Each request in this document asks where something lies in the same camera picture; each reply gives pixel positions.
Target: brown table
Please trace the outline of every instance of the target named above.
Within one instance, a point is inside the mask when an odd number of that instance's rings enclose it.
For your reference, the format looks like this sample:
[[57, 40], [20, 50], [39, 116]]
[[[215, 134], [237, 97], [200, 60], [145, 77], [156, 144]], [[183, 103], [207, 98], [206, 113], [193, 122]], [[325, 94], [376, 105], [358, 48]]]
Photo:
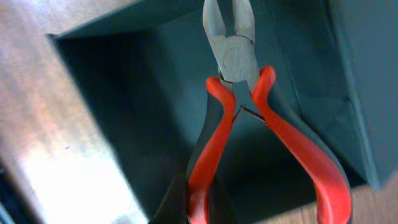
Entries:
[[[44, 35], [133, 1], [0, 1], [0, 159], [42, 222], [140, 217], [111, 146]], [[397, 223], [398, 173], [383, 191], [360, 187], [353, 197], [354, 223]], [[263, 223], [316, 223], [315, 205]]]

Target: pliers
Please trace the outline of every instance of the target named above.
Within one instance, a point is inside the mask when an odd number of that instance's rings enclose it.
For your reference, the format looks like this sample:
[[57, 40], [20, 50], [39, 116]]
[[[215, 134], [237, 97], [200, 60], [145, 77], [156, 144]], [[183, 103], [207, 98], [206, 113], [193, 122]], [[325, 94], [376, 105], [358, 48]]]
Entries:
[[214, 216], [209, 209], [209, 190], [233, 127], [236, 106], [233, 83], [241, 81], [248, 83], [251, 98], [266, 126], [312, 178], [317, 195], [318, 222], [350, 222], [351, 193], [341, 164], [320, 137], [283, 100], [274, 85], [274, 69], [266, 66], [259, 70], [254, 53], [254, 15], [249, 0], [233, 0], [233, 14], [236, 35], [227, 37], [217, 0], [205, 0], [203, 26], [217, 60], [220, 77], [210, 77], [206, 81], [205, 123], [185, 174], [190, 223], [210, 223], [209, 217]]

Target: open box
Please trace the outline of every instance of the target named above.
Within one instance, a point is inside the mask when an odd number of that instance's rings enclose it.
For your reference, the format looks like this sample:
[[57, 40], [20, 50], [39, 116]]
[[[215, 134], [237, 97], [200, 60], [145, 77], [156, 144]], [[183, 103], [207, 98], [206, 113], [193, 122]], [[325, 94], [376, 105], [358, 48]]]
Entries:
[[[233, 30], [231, 1], [218, 2]], [[348, 78], [330, 6], [322, 0], [251, 4], [259, 66], [275, 68], [284, 97], [340, 158], [351, 186], [366, 180], [379, 187], [392, 166], [375, 161], [374, 154], [384, 152], [369, 152], [361, 99]], [[148, 217], [173, 175], [185, 172], [205, 119], [205, 80], [218, 73], [202, 6], [199, 0], [137, 1], [51, 35]], [[234, 92], [237, 105], [256, 111], [245, 83]], [[242, 223], [315, 200], [298, 162], [247, 114], [234, 123], [217, 175]]]

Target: hand tool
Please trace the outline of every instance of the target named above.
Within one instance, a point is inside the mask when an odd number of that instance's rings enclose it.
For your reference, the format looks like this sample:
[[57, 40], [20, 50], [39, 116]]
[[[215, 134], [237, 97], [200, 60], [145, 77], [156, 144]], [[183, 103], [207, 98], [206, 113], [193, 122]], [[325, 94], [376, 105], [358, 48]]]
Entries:
[[345, 172], [320, 137], [292, 110], [275, 85], [272, 67], [259, 71], [254, 53], [254, 15], [249, 0], [233, 0], [236, 35], [226, 28], [216, 0], [205, 0], [203, 26], [218, 63], [220, 77], [206, 81], [205, 123], [185, 174], [187, 214], [192, 224], [210, 223], [209, 189], [232, 129], [236, 100], [233, 83], [247, 81], [251, 98], [272, 130], [312, 178], [318, 222], [348, 223], [351, 193]]

